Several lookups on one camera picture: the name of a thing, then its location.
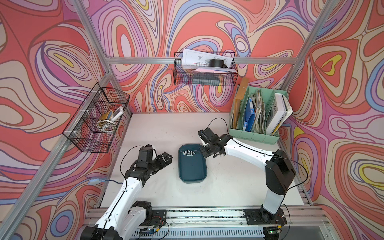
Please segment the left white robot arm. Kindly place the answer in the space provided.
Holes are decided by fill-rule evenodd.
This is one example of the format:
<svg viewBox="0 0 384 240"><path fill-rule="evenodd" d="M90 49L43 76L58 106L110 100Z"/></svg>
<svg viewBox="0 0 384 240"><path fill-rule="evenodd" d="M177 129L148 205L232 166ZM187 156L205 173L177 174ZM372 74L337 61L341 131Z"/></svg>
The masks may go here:
<svg viewBox="0 0 384 240"><path fill-rule="evenodd" d="M102 217L81 233L81 240L129 240L138 227L158 221L153 233L166 225L166 214L153 213L152 204L137 197L148 179L172 163L173 156L164 152L156 157L153 149L139 151L139 156L124 175L122 187Z"/></svg>

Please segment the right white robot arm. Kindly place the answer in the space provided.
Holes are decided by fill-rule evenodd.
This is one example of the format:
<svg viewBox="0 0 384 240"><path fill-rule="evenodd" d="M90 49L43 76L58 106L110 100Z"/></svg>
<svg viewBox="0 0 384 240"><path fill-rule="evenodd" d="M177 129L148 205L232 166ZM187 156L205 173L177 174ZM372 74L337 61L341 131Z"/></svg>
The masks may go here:
<svg viewBox="0 0 384 240"><path fill-rule="evenodd" d="M281 150L271 152L258 149L227 134L219 137L216 134L207 136L200 132L199 137L205 158L229 155L255 165L265 172L268 190L259 209L259 219L263 223L271 224L296 177L296 171L286 153Z"/></svg>

